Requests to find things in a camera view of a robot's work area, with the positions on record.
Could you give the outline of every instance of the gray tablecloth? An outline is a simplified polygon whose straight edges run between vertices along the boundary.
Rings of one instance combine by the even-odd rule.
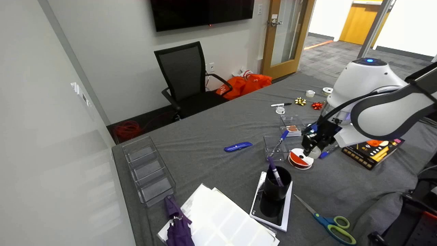
[[[276,131],[279,116],[271,104],[305,97],[306,90],[317,93],[311,101],[324,100],[322,87],[329,86],[303,74],[220,107],[152,131],[152,138],[175,180],[175,197],[183,204],[201,185],[217,187],[242,209],[250,210],[260,172],[266,169],[264,134]],[[320,111],[310,105],[286,107],[287,113],[299,115],[305,123],[317,119]],[[373,171],[365,169],[342,152],[317,160],[309,171],[295,169],[284,163],[294,179],[294,193],[322,215],[343,215],[351,221],[350,231],[359,245],[367,245],[367,234],[384,230],[402,208],[400,193],[414,189],[417,174],[432,159],[437,146],[437,130],[417,123],[406,142]],[[224,146],[249,141],[251,148],[225,153]],[[128,174],[123,146],[113,148],[113,157],[127,202],[137,245],[161,245],[156,236],[165,224],[163,204],[145,208],[139,204]],[[277,231],[281,245],[339,245],[294,198],[287,232]]]

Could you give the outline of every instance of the black chair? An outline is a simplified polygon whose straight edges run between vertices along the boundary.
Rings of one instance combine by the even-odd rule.
[[[201,42],[156,51],[154,55],[168,85],[163,90],[163,96],[176,111],[176,119],[187,118],[227,101],[215,92],[205,92],[206,77],[215,77],[227,85],[228,90],[225,93],[231,92],[232,86],[216,74],[206,74]]]

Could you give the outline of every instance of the pen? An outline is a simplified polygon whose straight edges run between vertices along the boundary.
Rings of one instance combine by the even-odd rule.
[[[279,148],[281,146],[281,144],[284,142],[284,139],[287,138],[287,135],[288,135],[288,130],[286,130],[286,131],[281,134],[281,138],[279,139],[277,145],[275,146],[275,149],[273,149],[273,152],[271,153],[269,160],[268,160],[268,161],[269,161],[269,167],[271,167],[271,169],[272,169],[272,172],[273,172],[273,176],[275,176],[276,183],[277,183],[279,187],[284,187],[284,183],[283,183],[281,176],[279,175],[279,172],[277,172],[277,169],[276,169],[276,165],[275,165],[272,157],[273,157],[273,154],[279,150]]]
[[[272,107],[284,107],[284,105],[291,105],[291,103],[272,104]]]

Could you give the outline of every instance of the doorway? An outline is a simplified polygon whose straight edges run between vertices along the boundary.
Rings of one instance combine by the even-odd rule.
[[[271,1],[262,74],[276,79],[296,72],[314,1]]]
[[[372,25],[377,18],[381,4],[382,4],[382,0],[352,1],[351,10],[348,12],[348,16],[346,19],[346,23],[340,36],[340,41],[363,45],[366,41],[366,37],[372,31]],[[393,4],[395,3],[392,1],[387,14],[384,15],[384,19],[381,21],[381,25],[376,30],[376,36],[373,38],[370,48],[374,46],[376,41],[378,40],[378,36],[385,25],[387,18],[389,16],[389,12]]]

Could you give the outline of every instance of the television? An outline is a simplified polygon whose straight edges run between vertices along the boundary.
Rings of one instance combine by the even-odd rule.
[[[251,19],[254,0],[150,0],[157,31]]]

